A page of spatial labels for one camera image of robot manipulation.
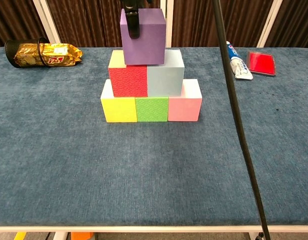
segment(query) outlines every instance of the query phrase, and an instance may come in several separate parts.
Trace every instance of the stacked blocks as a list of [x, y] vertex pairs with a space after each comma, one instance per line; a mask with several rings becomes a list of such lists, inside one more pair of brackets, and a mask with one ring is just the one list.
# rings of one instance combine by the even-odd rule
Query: stacked blocks
[[122, 9], [122, 50], [113, 50], [100, 97], [106, 122], [196, 122], [202, 105], [197, 79], [184, 79], [179, 49], [165, 49], [160, 8], [139, 9], [140, 37], [131, 39]]

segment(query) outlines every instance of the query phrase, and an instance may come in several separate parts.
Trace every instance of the yellow cube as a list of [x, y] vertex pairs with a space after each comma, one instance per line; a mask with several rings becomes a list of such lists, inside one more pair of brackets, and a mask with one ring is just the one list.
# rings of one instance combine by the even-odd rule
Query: yellow cube
[[106, 122], [135, 123], [138, 121], [135, 97], [114, 97], [110, 79], [105, 81], [100, 101]]

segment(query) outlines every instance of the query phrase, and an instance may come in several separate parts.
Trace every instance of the toothpaste tube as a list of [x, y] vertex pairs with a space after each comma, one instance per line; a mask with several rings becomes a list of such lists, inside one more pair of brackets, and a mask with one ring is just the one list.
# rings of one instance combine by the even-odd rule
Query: toothpaste tube
[[230, 67], [236, 79], [252, 80], [253, 75], [230, 42], [226, 42], [230, 59]]

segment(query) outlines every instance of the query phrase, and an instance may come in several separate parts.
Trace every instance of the brown curtain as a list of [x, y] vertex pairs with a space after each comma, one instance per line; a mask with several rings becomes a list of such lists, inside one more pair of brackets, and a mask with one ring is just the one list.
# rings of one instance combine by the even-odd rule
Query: brown curtain
[[[47, 0], [59, 37], [76, 47], [121, 47], [120, 0]], [[160, 0], [145, 4], [159, 8]]]
[[308, 48], [308, 0], [284, 0], [265, 47]]
[[[236, 47], [256, 47], [273, 0], [221, 0], [226, 37]], [[172, 46], [218, 46], [211, 0], [174, 0]]]
[[46, 37], [33, 0], [0, 0], [0, 47], [7, 40]]

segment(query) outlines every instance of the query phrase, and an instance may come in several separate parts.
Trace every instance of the floor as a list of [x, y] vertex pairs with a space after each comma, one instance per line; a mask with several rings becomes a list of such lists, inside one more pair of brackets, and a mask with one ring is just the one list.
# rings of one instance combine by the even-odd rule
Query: floor
[[[13, 240], [15, 232], [0, 232], [0, 240]], [[53, 240], [54, 233], [28, 232], [24, 240]], [[250, 240], [247, 233], [98, 233], [96, 240]], [[308, 233], [272, 233], [271, 240], [308, 240]]]

